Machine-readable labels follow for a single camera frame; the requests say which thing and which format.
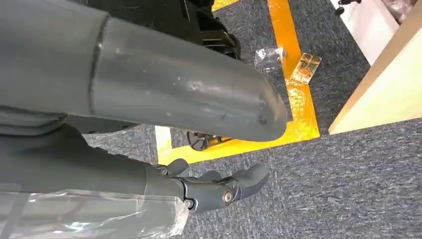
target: wooden board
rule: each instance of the wooden board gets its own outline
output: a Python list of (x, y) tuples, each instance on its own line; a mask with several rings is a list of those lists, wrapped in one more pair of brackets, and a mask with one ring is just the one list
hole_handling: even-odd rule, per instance
[(422, 1), (387, 44), (330, 134), (422, 117)]

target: small plastic bag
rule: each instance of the small plastic bag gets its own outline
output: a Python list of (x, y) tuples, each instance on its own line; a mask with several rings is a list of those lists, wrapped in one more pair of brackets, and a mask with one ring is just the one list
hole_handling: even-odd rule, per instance
[(280, 48), (262, 48), (255, 51), (254, 64), (255, 68), (262, 71), (271, 71), (280, 69), (283, 58), (287, 53), (282, 47)]
[(171, 196), (84, 190), (29, 194), (0, 189), (0, 202), (13, 198), (14, 207), (21, 210), (0, 210), (3, 219), (18, 219), (8, 229), (0, 219), (3, 233), (7, 231), (6, 238), (11, 239), (170, 238), (182, 233), (189, 215), (182, 200)]

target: yellow floor marking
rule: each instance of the yellow floor marking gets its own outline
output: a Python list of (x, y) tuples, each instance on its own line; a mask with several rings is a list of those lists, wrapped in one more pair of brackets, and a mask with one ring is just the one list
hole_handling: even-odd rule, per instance
[(212, 5), (212, 11), (217, 11), (220, 8), (233, 4), (239, 0), (215, 0), (214, 5)]
[(199, 152), (191, 149), (190, 146), (172, 148), (171, 136), (168, 133), (170, 130), (166, 129), (167, 127), (156, 126), (156, 132), (158, 132), (156, 135), (158, 162), (160, 164), (167, 165), (177, 158), (184, 158), (188, 163), (195, 163), (319, 137), (309, 86), (290, 80), (290, 76), (302, 54), (288, 0), (267, 1), (277, 46), (283, 47), (287, 52), (287, 57), (283, 61), (283, 72), (286, 78), (293, 121), (287, 123), (286, 132), (281, 138), (270, 142), (249, 142), (234, 139)]

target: scratch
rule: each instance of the scratch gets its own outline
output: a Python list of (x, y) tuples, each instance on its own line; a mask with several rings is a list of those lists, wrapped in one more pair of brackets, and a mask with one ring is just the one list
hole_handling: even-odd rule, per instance
[(125, 9), (137, 9), (137, 8), (140, 8), (141, 6), (121, 6), (121, 7)]

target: gray robot arm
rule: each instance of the gray robot arm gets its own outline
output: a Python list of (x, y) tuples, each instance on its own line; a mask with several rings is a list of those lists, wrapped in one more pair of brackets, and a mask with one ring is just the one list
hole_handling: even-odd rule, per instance
[(1, 4), (3, 106), (251, 141), (285, 131), (273, 85), (240, 61), (65, 0)]

